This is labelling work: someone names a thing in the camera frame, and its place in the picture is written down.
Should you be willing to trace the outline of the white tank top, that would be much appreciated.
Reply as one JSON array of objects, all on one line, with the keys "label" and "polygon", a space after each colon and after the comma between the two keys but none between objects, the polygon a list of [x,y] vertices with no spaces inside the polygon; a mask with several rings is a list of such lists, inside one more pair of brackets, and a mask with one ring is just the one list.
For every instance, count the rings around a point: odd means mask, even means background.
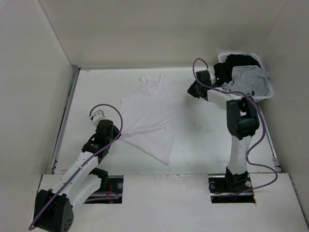
[{"label": "white tank top", "polygon": [[170,95],[164,74],[141,77],[138,91],[121,100],[121,140],[169,165],[181,106]]}]

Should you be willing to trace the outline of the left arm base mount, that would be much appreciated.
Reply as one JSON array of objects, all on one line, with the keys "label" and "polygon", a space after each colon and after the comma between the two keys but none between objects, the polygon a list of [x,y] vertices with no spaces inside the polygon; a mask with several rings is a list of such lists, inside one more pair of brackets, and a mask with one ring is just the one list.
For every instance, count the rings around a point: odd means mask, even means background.
[{"label": "left arm base mount", "polygon": [[104,198],[96,200],[92,203],[103,204],[120,204],[122,203],[124,177],[121,175],[109,175],[107,171],[95,168],[91,174],[97,176],[101,180],[100,188],[96,190],[90,199]]}]

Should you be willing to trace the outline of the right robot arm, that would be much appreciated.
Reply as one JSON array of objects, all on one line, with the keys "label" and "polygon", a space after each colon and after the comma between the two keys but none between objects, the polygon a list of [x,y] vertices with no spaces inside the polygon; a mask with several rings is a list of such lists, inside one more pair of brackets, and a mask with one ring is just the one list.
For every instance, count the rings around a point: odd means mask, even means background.
[{"label": "right robot arm", "polygon": [[224,177],[209,178],[210,192],[213,194],[237,193],[249,187],[247,152],[259,128],[256,109],[245,97],[224,94],[219,89],[211,89],[211,75],[207,70],[194,72],[196,80],[187,93],[195,98],[203,98],[226,111],[227,129],[231,135],[231,154]]}]

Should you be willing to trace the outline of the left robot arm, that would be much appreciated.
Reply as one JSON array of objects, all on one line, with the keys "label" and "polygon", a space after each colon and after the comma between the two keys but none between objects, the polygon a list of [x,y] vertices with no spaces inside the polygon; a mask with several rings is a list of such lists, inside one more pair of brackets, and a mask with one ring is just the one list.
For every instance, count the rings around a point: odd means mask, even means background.
[{"label": "left robot arm", "polygon": [[30,231],[39,228],[46,232],[67,232],[77,209],[90,195],[107,190],[108,174],[97,166],[120,135],[120,129],[111,120],[97,122],[95,133],[66,174],[52,188],[38,191]]}]

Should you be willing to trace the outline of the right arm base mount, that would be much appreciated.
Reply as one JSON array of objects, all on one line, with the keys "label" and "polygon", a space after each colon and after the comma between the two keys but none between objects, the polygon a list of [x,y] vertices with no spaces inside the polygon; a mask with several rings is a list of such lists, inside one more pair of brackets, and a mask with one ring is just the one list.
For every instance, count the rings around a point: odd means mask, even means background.
[{"label": "right arm base mount", "polygon": [[209,191],[212,203],[255,203],[254,192],[240,193],[252,187],[250,176],[246,181],[228,187],[223,175],[209,177]]}]

